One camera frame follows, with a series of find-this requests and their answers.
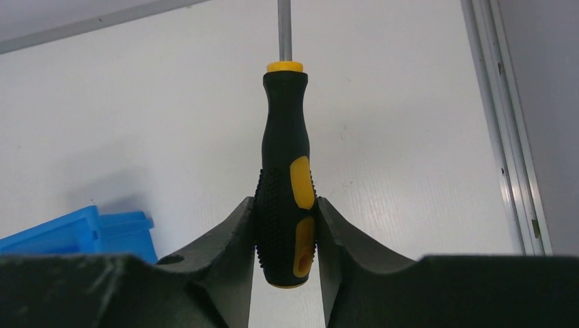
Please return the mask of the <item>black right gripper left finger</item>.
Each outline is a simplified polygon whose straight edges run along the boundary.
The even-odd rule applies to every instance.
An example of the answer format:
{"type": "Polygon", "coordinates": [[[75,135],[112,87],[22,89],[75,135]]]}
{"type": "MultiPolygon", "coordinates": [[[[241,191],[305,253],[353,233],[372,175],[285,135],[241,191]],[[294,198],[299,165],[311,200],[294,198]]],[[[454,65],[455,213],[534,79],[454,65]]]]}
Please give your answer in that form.
{"type": "Polygon", "coordinates": [[[130,254],[2,256],[1,326],[246,327],[252,207],[245,198],[157,264],[130,254]]]}

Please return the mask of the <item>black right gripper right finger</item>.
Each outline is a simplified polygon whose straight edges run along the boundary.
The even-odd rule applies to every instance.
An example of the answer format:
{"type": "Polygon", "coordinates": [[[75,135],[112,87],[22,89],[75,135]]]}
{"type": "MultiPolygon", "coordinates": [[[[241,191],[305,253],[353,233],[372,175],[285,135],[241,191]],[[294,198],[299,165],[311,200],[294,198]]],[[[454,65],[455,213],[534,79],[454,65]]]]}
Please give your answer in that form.
{"type": "Polygon", "coordinates": [[[327,327],[577,327],[578,259],[424,256],[411,260],[318,200],[327,327]]]}

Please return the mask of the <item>black yellow screwdriver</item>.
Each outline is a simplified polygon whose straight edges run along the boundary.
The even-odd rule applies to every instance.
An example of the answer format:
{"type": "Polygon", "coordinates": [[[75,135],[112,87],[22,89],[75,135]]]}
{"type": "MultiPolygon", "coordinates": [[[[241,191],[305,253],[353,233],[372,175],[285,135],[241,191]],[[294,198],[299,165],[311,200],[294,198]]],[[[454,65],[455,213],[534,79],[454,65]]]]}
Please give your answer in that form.
{"type": "Polygon", "coordinates": [[[277,288],[304,284],[315,253],[315,189],[304,116],[308,76],[292,58],[290,1],[278,1],[279,60],[263,85],[268,115],[255,193],[256,250],[266,281],[277,288]]]}

